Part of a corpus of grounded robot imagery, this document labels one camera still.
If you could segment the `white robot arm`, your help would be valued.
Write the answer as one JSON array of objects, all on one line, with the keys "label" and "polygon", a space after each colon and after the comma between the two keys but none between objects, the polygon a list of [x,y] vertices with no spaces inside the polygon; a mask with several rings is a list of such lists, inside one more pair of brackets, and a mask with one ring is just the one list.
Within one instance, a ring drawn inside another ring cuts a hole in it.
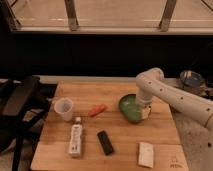
[{"label": "white robot arm", "polygon": [[169,86],[163,80],[164,73],[160,68],[152,68],[138,74],[136,102],[145,108],[151,105],[152,98],[156,96],[209,131],[213,131],[213,101]]}]

